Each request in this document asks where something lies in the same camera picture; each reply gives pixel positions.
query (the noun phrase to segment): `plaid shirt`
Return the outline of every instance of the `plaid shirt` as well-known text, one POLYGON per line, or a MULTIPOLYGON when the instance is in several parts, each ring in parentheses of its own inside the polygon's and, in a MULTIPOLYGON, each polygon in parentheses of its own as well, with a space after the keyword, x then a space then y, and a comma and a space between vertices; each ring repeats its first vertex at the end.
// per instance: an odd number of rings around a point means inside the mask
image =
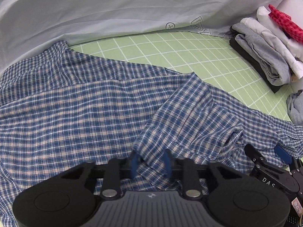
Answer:
POLYGON ((286 31, 293 39, 303 44, 303 30, 294 22, 291 21, 291 17, 272 5, 268 5, 271 13, 269 17, 272 18, 284 31, 286 31))
POLYGON ((178 183, 163 176, 165 148, 243 173, 253 168, 243 150, 247 143, 278 166, 276 144, 303 156, 302 126, 250 109, 194 73, 89 56, 66 42, 12 65, 0 86, 5 227, 17 226, 12 203, 22 190, 87 159, 103 164, 135 149, 145 163, 122 188, 170 190, 178 183))

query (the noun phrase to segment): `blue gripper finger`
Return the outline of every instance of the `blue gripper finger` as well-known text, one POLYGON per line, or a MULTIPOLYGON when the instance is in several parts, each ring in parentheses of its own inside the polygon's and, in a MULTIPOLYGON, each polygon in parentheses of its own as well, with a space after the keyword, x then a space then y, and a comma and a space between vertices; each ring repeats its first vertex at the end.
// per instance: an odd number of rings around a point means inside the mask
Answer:
POLYGON ((170 178, 172 176, 172 164, 167 151, 165 150, 162 156, 162 161, 164 163, 164 168, 166 170, 166 176, 170 178))
POLYGON ((276 145, 274 151, 286 164, 290 165, 292 163, 291 155, 289 155, 281 146, 276 145))
POLYGON ((137 168, 140 161, 140 155, 133 151, 133 157, 131 159, 131 179, 134 179, 137 175, 137 168))

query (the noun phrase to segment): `red plaid shirt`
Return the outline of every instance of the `red plaid shirt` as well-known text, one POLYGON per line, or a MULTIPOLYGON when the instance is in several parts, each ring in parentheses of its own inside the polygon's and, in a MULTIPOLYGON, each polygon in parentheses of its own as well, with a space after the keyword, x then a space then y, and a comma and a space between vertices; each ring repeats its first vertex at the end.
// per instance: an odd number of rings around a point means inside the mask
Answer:
POLYGON ((291 17, 272 5, 268 5, 271 13, 269 17, 284 29, 293 39, 303 44, 303 30, 291 21, 291 17))

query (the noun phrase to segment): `black marker drawing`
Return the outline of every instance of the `black marker drawing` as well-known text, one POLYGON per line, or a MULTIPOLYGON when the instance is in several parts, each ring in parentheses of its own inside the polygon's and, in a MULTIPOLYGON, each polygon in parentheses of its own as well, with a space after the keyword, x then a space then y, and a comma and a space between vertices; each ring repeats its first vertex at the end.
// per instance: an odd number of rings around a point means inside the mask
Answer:
POLYGON ((169 22, 169 23, 166 24, 166 27, 165 27, 165 28, 166 28, 166 30, 167 30, 167 29, 174 29, 174 28, 175 28, 175 24, 169 22))
POLYGON ((208 33, 209 31, 207 29, 204 29, 203 26, 202 26, 202 18, 201 16, 199 16, 198 18, 194 19, 192 22, 191 22, 191 27, 193 29, 196 29, 196 30, 199 30, 200 33, 208 33))

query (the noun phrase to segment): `drawn symbol on sheet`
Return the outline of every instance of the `drawn symbol on sheet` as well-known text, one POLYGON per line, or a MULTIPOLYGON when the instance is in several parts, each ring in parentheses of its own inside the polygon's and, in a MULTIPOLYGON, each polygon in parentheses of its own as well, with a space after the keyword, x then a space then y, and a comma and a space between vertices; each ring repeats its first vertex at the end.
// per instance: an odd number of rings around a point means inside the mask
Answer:
POLYGON ((151 199, 153 199, 153 198, 156 197, 156 195, 155 195, 154 193, 148 194, 147 196, 148 196, 149 198, 151 198, 151 199))
POLYGON ((198 18, 194 19, 192 22, 191 22, 191 27, 193 29, 196 29, 196 30, 199 30, 201 33, 207 33, 208 30, 207 29, 204 29, 203 26, 202 26, 202 17, 199 16, 198 18))
POLYGON ((296 213, 298 214, 299 217, 301 217, 302 214, 302 206, 301 203, 299 202, 298 198, 296 197, 292 202, 292 206, 296 210, 296 213))
POLYGON ((176 26, 175 26, 175 24, 174 23, 171 23, 171 22, 169 22, 169 23, 167 23, 166 24, 166 30, 168 30, 168 29, 174 29, 176 26))

